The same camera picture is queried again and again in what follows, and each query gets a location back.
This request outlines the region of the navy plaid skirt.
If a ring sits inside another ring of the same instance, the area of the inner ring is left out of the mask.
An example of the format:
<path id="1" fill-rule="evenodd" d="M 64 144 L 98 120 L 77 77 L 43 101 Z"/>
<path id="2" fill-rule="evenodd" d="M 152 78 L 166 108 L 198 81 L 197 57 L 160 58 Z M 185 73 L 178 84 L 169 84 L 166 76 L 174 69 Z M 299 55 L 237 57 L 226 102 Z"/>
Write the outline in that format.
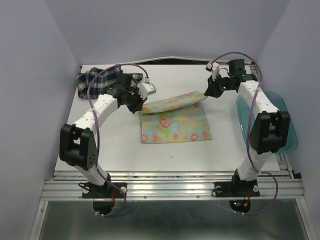
<path id="1" fill-rule="evenodd" d="M 76 75 L 76 87 L 77 94 L 80 99 L 87 99 L 87 91 L 91 81 L 96 77 L 97 74 L 103 70 L 97 67 L 93 67 L 84 73 L 78 73 Z M 89 95 L 91 99 L 97 99 L 101 91 L 113 83 L 116 82 L 116 78 L 123 74 L 123 70 L 120 66 L 111 67 L 109 70 L 98 76 L 97 80 L 93 83 L 90 88 Z M 129 73 L 131 77 L 131 86 L 135 87 L 143 79 L 142 73 Z"/>

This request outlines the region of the pastel tie-dye skirt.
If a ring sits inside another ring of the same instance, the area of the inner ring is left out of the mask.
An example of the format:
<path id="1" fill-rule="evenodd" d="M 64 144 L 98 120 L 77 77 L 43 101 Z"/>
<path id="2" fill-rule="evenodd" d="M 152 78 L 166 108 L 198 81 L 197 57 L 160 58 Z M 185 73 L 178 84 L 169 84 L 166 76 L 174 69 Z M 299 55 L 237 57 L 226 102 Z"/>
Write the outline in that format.
<path id="1" fill-rule="evenodd" d="M 202 105 L 207 97 L 193 91 L 143 105 L 138 113 L 144 144 L 169 144 L 213 139 Z"/>

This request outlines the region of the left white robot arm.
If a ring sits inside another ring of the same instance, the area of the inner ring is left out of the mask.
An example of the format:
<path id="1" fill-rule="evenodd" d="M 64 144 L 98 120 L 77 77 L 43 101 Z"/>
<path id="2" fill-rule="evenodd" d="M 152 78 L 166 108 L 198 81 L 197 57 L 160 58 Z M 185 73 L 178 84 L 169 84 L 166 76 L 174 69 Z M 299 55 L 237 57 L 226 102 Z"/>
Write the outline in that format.
<path id="1" fill-rule="evenodd" d="M 102 124 L 120 106 L 127 106 L 131 113 L 141 111 L 148 96 L 156 92 L 148 78 L 132 82 L 130 74 L 121 73 L 114 83 L 101 91 L 80 119 L 60 129 L 59 158 L 87 179 L 79 184 L 84 199 L 109 198 L 115 193 L 117 186 L 98 163 L 96 141 L 100 138 L 98 131 Z"/>

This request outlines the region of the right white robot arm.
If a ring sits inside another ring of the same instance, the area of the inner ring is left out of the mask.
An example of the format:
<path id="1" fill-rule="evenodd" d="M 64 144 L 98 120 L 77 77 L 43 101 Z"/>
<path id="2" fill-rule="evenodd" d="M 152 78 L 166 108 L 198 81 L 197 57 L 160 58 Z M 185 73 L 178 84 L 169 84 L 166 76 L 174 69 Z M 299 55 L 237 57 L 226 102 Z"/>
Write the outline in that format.
<path id="1" fill-rule="evenodd" d="M 247 73 L 243 59 L 228 62 L 228 75 L 220 75 L 220 66 L 209 62 L 206 70 L 211 72 L 205 96 L 219 98 L 226 91 L 236 91 L 250 108 L 246 136 L 247 157 L 238 167 L 230 181 L 214 183 L 212 195 L 231 198 L 260 195 L 257 177 L 263 174 L 270 155 L 285 147 L 288 139 L 291 116 L 279 110 L 261 89 L 261 84 L 252 73 Z"/>

